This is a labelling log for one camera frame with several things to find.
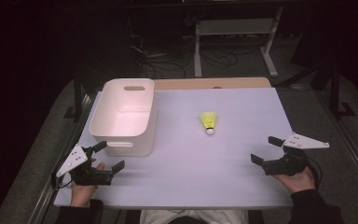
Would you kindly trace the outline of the person's left hand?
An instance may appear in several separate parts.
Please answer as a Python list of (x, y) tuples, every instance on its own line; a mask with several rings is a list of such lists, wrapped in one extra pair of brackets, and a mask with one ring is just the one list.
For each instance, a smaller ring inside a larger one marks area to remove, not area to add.
[(78, 186), (75, 182), (71, 184), (72, 197), (70, 205), (78, 208), (89, 208), (90, 201), (98, 186)]

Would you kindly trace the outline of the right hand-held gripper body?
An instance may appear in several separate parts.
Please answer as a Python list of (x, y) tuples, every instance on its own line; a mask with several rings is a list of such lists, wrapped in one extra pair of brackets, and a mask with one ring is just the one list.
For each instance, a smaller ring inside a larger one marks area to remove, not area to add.
[(309, 165), (306, 149), (330, 148), (330, 144), (313, 138), (292, 133), (283, 140), (283, 156), (275, 161), (264, 161), (265, 175), (295, 175), (302, 173)]

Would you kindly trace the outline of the white metal table frame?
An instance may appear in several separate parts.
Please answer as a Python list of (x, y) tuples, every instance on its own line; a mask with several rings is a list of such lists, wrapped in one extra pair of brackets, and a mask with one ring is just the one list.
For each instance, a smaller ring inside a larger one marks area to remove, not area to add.
[(278, 75), (277, 69), (269, 55), (283, 7), (277, 7), (275, 15), (265, 19), (211, 20), (199, 21), (195, 27), (194, 73), (202, 77), (200, 61), (200, 38), (206, 35), (267, 35), (266, 44), (260, 48), (265, 65), (271, 77)]

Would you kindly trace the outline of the white plastic storage bin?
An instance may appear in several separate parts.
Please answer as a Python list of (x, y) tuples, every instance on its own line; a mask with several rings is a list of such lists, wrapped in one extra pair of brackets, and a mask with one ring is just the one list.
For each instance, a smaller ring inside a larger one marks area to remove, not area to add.
[(148, 78), (106, 82), (92, 114), (89, 132), (105, 142), (112, 157), (144, 157), (151, 153), (157, 126), (155, 83)]

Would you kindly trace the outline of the yellow shuttlecock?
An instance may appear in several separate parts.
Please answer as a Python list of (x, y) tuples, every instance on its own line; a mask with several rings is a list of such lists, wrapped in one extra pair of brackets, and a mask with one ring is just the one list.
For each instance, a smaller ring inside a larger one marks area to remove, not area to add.
[(216, 113), (213, 111), (204, 112), (200, 114), (200, 120), (208, 135), (214, 134), (214, 125), (216, 122)]

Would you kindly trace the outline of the black metal stand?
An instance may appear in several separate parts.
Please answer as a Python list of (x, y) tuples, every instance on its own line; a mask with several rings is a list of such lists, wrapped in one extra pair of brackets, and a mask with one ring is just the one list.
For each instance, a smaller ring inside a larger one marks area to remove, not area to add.
[(78, 122), (83, 113), (84, 101), (87, 98), (87, 94), (84, 91), (83, 85), (80, 81), (80, 75), (75, 74), (73, 79), (74, 86), (74, 104), (69, 106), (64, 114), (65, 119), (73, 119), (74, 122)]
[(337, 66), (333, 64), (331, 67), (329, 108), (334, 117), (338, 120), (341, 120), (342, 117), (352, 117), (355, 115), (355, 113), (348, 103), (339, 101), (339, 87), (340, 74), (337, 71)]

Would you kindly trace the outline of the white table cover sheet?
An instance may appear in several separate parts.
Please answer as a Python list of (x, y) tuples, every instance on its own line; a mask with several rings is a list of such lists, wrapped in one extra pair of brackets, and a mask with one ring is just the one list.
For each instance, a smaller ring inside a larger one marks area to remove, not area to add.
[[(94, 196), (123, 209), (273, 209), (291, 204), (289, 193), (251, 162), (276, 160), (282, 149), (270, 136), (292, 128), (272, 88), (157, 91), (152, 152), (130, 157), (111, 185)], [(200, 114), (216, 113), (208, 135)]]

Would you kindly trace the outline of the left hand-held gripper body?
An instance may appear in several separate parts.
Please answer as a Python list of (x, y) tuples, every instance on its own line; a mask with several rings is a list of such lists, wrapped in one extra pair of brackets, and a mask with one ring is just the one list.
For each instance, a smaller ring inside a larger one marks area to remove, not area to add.
[(78, 186), (109, 186), (114, 173), (108, 170), (98, 170), (91, 166), (92, 147), (82, 147), (76, 144), (66, 156), (63, 164), (55, 172), (56, 177), (69, 173)]

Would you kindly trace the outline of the person's right hand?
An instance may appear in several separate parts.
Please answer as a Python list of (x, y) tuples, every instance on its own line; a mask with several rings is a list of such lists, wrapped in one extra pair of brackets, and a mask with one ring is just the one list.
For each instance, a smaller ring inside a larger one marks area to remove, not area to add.
[(309, 167), (306, 167), (302, 173), (293, 176), (275, 175), (274, 178), (280, 181), (290, 193), (316, 189), (314, 177)]

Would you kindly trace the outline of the person's light trousers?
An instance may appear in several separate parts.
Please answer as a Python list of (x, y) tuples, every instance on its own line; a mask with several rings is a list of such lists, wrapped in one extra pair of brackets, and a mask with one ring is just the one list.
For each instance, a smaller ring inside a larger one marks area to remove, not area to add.
[(249, 224), (244, 210), (143, 210), (140, 224)]

